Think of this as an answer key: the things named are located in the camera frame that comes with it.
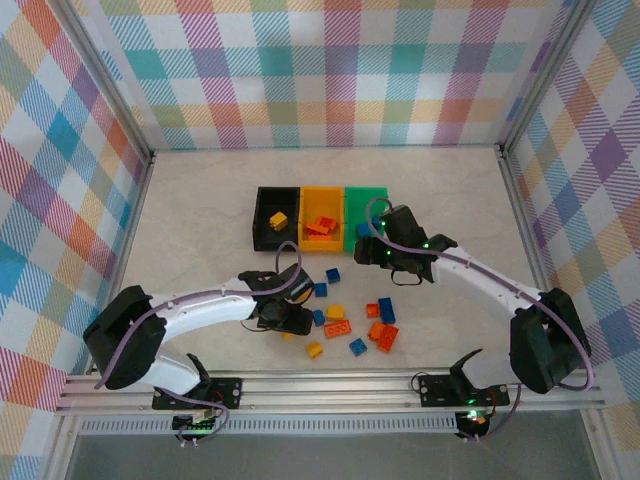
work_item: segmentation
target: toy brick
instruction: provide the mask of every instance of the toy brick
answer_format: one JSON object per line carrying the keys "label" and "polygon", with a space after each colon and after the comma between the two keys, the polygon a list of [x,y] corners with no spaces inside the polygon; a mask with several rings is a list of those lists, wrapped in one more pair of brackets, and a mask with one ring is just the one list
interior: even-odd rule
{"label": "toy brick", "polygon": [[327,270],[327,280],[329,280],[329,283],[338,283],[340,281],[340,272],[338,272],[337,268]]}
{"label": "toy brick", "polygon": [[331,235],[309,235],[309,241],[312,242],[330,242],[333,240]]}
{"label": "toy brick", "polygon": [[275,215],[273,215],[270,219],[269,219],[269,225],[271,226],[271,228],[273,228],[276,232],[279,232],[280,230],[282,230],[284,227],[286,227],[289,224],[289,220],[287,219],[287,216],[282,213],[282,212],[278,212]]}
{"label": "toy brick", "polygon": [[307,353],[311,358],[316,358],[323,351],[322,345],[320,345],[318,342],[310,343],[309,345],[307,345],[306,348],[307,348]]}
{"label": "toy brick", "polygon": [[329,229],[327,227],[316,225],[311,222],[305,224],[304,229],[311,234],[327,235],[329,233]]}
{"label": "toy brick", "polygon": [[378,339],[378,350],[389,353],[398,336],[398,329],[393,325],[385,325]]}
{"label": "toy brick", "polygon": [[359,223],[356,226],[356,231],[358,232],[359,238],[368,237],[369,235],[371,235],[371,229],[369,228],[368,223]]}
{"label": "toy brick", "polygon": [[377,342],[382,330],[384,330],[384,324],[382,322],[373,322],[373,325],[371,325],[371,329],[369,330],[369,340]]}
{"label": "toy brick", "polygon": [[324,326],[324,334],[327,338],[339,337],[340,335],[346,335],[348,333],[351,333],[349,320],[327,323]]}
{"label": "toy brick", "polygon": [[356,357],[359,357],[360,355],[362,355],[364,352],[367,351],[367,346],[365,345],[365,343],[362,341],[361,338],[358,338],[353,342],[351,342],[349,344],[349,348],[351,349],[351,351]]}
{"label": "toy brick", "polygon": [[328,228],[329,233],[333,233],[338,229],[338,222],[333,218],[318,217],[316,220],[316,225]]}
{"label": "toy brick", "polygon": [[380,316],[380,305],[377,303],[367,303],[367,318],[378,318]]}
{"label": "toy brick", "polygon": [[324,313],[322,313],[322,310],[313,311],[313,321],[315,322],[316,327],[321,327],[322,325],[324,325],[325,318],[324,318]]}
{"label": "toy brick", "polygon": [[393,312],[393,305],[389,297],[379,298],[378,305],[380,305],[380,318],[385,325],[393,325],[396,323],[396,315]]}
{"label": "toy brick", "polygon": [[326,283],[316,283],[315,292],[316,292],[316,297],[326,297],[327,296],[327,284]]}
{"label": "toy brick", "polygon": [[327,308],[327,318],[332,322],[344,319],[344,307],[342,305],[329,305]]}

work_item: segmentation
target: white floor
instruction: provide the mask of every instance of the white floor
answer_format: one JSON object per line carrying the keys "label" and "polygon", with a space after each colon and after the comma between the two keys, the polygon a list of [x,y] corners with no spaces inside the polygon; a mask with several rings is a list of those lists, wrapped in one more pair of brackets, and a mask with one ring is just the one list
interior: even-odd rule
{"label": "white floor", "polygon": [[[245,270],[272,269],[274,255],[252,249],[260,185],[386,186],[429,236],[446,234],[480,261],[533,285],[492,149],[371,148],[160,154],[123,286],[183,293]],[[508,326],[456,292],[428,283],[394,286],[388,271],[357,265],[346,253],[305,254],[303,266],[314,281],[325,281],[328,268],[340,270],[342,281],[329,287],[329,297],[307,306],[343,304],[353,334],[326,340],[313,327],[308,337],[284,340],[229,322],[185,334],[172,346],[221,370],[444,367],[476,348],[508,350]],[[365,304],[384,296],[393,301],[400,329],[390,354],[366,338],[371,320]],[[357,337],[369,351],[355,358],[348,344]],[[311,360],[304,347],[314,340],[324,354]]]}

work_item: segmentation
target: lego brick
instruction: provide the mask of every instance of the lego brick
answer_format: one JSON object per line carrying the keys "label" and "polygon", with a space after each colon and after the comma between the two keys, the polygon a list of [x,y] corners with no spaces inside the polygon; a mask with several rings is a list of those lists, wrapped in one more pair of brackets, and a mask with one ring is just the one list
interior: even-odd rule
{"label": "lego brick", "polygon": [[329,305],[327,308],[327,318],[332,322],[337,322],[344,318],[344,307],[342,305]]}
{"label": "lego brick", "polygon": [[[335,219],[336,229],[331,240],[311,240],[304,226],[318,217]],[[344,249],[344,188],[302,187],[300,190],[300,217],[298,242],[303,252],[341,252]]]}
{"label": "lego brick", "polygon": [[329,235],[309,235],[309,241],[311,242],[330,242],[331,237]]}
{"label": "lego brick", "polygon": [[316,358],[323,351],[322,345],[320,345],[318,342],[310,343],[309,345],[307,345],[306,349],[311,358]]}
{"label": "lego brick", "polygon": [[329,229],[327,227],[316,225],[315,223],[305,224],[304,231],[309,234],[309,239],[311,239],[311,235],[328,235],[329,234]]}
{"label": "lego brick", "polygon": [[[298,212],[300,188],[258,187],[256,209],[253,215],[253,249],[256,252],[275,252],[285,240],[298,243]],[[275,231],[269,219],[278,212],[287,217],[287,226]]]}
{"label": "lego brick", "polygon": [[329,283],[338,283],[340,281],[340,272],[337,268],[327,270],[327,280],[329,280]]}
{"label": "lego brick", "polygon": [[371,325],[371,329],[369,330],[369,340],[372,342],[377,342],[380,339],[380,335],[382,334],[382,330],[384,330],[384,324],[382,322],[373,322]]}
{"label": "lego brick", "polygon": [[367,346],[365,345],[365,343],[362,341],[361,338],[358,338],[353,342],[351,342],[349,344],[349,348],[351,349],[351,351],[356,357],[359,357],[360,355],[362,355],[364,352],[367,351]]}
{"label": "lego brick", "polygon": [[324,325],[325,318],[324,318],[324,313],[322,313],[322,310],[313,311],[313,321],[315,322],[316,327],[321,327],[322,325]]}
{"label": "lego brick", "polygon": [[[387,198],[387,189],[384,187],[345,187],[344,189],[344,215],[345,215],[345,229],[344,229],[344,251],[353,252],[356,242],[358,241],[358,229],[359,223],[366,223],[366,208],[367,204],[372,198],[383,197]],[[386,204],[384,202],[376,202],[371,207],[371,220],[376,215],[380,215],[384,212]],[[376,229],[382,233],[380,225],[376,226]]]}
{"label": "lego brick", "polygon": [[286,227],[287,225],[289,225],[289,219],[287,218],[287,216],[282,213],[282,212],[278,212],[276,213],[273,217],[271,217],[269,219],[269,225],[271,226],[271,228],[273,228],[276,232],[279,232],[280,230],[282,230],[284,227]]}
{"label": "lego brick", "polygon": [[380,305],[380,318],[385,325],[393,325],[396,323],[396,315],[393,312],[393,305],[389,297],[379,298],[378,305]]}
{"label": "lego brick", "polygon": [[316,218],[316,225],[328,228],[329,233],[333,233],[338,229],[338,222],[333,218],[318,217]]}
{"label": "lego brick", "polygon": [[398,336],[398,329],[393,325],[385,325],[378,339],[378,350],[389,353]]}
{"label": "lego brick", "polygon": [[369,228],[368,223],[359,223],[356,226],[356,231],[358,232],[358,238],[368,237],[371,235],[371,229]]}
{"label": "lego brick", "polygon": [[380,305],[377,303],[367,303],[367,318],[378,318],[380,316]]}
{"label": "lego brick", "polygon": [[339,337],[340,335],[346,335],[348,333],[351,333],[349,320],[327,323],[324,326],[324,334],[327,338]]}
{"label": "lego brick", "polygon": [[316,283],[315,291],[316,291],[316,297],[326,297],[327,296],[327,284],[326,283]]}

